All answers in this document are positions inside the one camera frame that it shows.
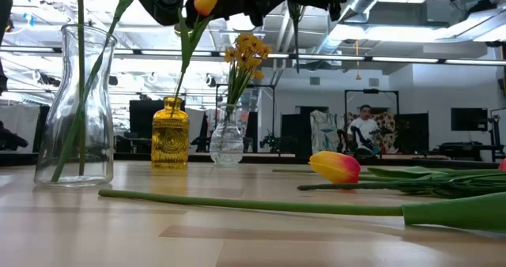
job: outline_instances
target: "tulip stem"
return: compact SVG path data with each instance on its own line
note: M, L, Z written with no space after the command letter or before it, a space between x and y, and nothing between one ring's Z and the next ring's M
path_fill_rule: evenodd
M360 205L327 205L313 203L289 203L279 201L231 200L209 197L185 197L167 194L152 194L125 190L101 189L103 197L123 197L179 205L201 205L236 209L255 209L279 212L309 212L353 216L403 216L401 207L376 207Z

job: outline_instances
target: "person sitting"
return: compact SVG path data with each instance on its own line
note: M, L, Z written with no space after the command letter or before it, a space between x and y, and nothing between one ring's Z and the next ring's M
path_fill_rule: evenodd
M349 124L348 135L350 140L355 137L355 133L353 132L354 130L358 130L361 133L362 137L355 138L358 149L372 150L372 133L378 130L378 124L375 120L370 118L371 107L365 104L361 106L360 118L354 119L351 124Z

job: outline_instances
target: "wooden table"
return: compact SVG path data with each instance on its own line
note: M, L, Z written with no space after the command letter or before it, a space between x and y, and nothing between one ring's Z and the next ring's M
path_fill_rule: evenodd
M305 191L316 174L279 165L151 175L116 162L115 189L352 205L435 201L391 191ZM302 169L305 166L294 166ZM35 187L34 167L0 168L1 267L506 266L506 235L405 227L402 218L327 216L167 205L98 197L98 188Z

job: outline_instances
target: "daffodil bouquet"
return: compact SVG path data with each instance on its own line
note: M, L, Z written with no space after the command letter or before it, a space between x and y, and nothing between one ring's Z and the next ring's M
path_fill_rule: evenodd
M237 36L233 47L225 51L228 70L228 105L236 105L252 78L263 79L262 60L269 57L271 48L251 33Z

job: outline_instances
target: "ceiling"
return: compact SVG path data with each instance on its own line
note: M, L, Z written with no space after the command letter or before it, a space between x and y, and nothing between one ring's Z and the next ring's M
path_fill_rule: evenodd
M459 22L464 16L462 8L467 9L468 2L473 0L379 0L372 8L367 23L345 23L359 27L368 33L378 25L386 26L416 26L418 28L447 27ZM85 0L86 21L93 26L107 30L118 0ZM62 34L60 28L77 21L77 0L14 0L12 19L15 29L6 33L2 46L23 47L61 47ZM230 46L237 35L234 28L247 27L247 17L238 15L230 21L218 19L211 21L197 47L197 51L223 51ZM299 25L299 49L302 52L313 53L322 45L336 28L337 23L331 22L328 12L323 9L307 7ZM264 25L257 28L255 33L264 43L269 44L274 52L294 52L295 40L292 23L287 19L287 7L283 3L269 13ZM116 28L115 36L119 43L118 49L164 49L180 50L179 37L173 27L160 26L135 1L123 14ZM470 42L468 39L446 41L454 43L417 43L412 40L395 42L391 40L359 39L338 41L335 53L343 55L381 55L403 57L437 57L437 58L479 58L486 53L483 43ZM44 85L37 81L35 71L45 73L56 79L62 75L62 59L58 55L22 54L15 52L0 52L8 86L12 90L47 90L56 91L51 85ZM309 66L301 61L300 66ZM180 68L177 59L159 58L115 58L111 66L111 75L118 78L118 84L110 87L111 103L119 108L118 115L127 113L129 100L138 99L136 92L147 92L156 99L173 92L176 86ZM279 65L274 67L272 61L264 66L266 73L276 74ZM339 64L321 66L320 70L342 70L347 72L357 68L356 62L342 62ZM360 68L364 70L378 70L379 75L388 75L391 65L382 62L362 62ZM206 82L215 78L217 83L226 83L228 67L223 62L194 60L184 78L183 90L188 94L188 103L195 107L212 107L215 103L216 89L209 87ZM267 76L264 82L274 82L275 78ZM250 90L244 102L252 107L256 104L256 91ZM15 93L3 94L3 102L22 102L31 100L37 103L51 103L54 93Z

